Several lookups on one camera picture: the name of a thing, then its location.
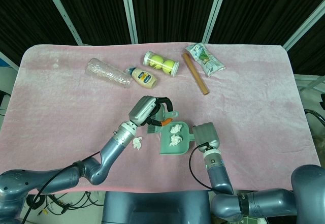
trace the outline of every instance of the tennis ball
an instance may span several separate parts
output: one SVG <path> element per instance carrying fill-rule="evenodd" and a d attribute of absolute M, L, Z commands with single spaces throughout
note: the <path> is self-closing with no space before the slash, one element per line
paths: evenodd
<path fill-rule="evenodd" d="M 173 66 L 174 66 L 174 61 L 173 60 L 165 60 L 164 66 L 162 70 L 164 73 L 170 74 L 172 72 Z"/>
<path fill-rule="evenodd" d="M 164 63 L 164 59 L 160 55 L 154 55 L 149 59 L 149 65 L 155 69 L 160 69 Z"/>

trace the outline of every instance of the table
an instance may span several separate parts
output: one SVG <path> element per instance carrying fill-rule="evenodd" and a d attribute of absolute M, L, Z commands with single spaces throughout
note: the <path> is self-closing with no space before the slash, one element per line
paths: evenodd
<path fill-rule="evenodd" d="M 196 66 L 210 89 L 203 96 L 182 60 L 191 43 L 123 46 L 37 45 L 22 59 L 0 133 L 0 172 L 10 169 L 63 168 L 100 150 L 143 95 L 169 97 L 177 120 L 191 126 L 213 122 L 220 150 L 235 189 L 291 189 L 292 171 L 319 165 L 290 62 L 281 46 L 211 45 L 208 50 L 226 66 L 210 78 Z M 147 51 L 179 60 L 172 78 L 159 78 L 155 89 L 133 82 L 130 89 L 84 74 L 96 57 L 124 70 L 142 67 Z M 189 153 L 159 155 L 159 134 L 143 137 L 138 151 L 130 144 L 105 182 L 92 186 L 80 179 L 69 191 L 112 190 L 135 193 L 204 189 L 190 175 Z M 209 184 L 203 154 L 192 167 Z"/>

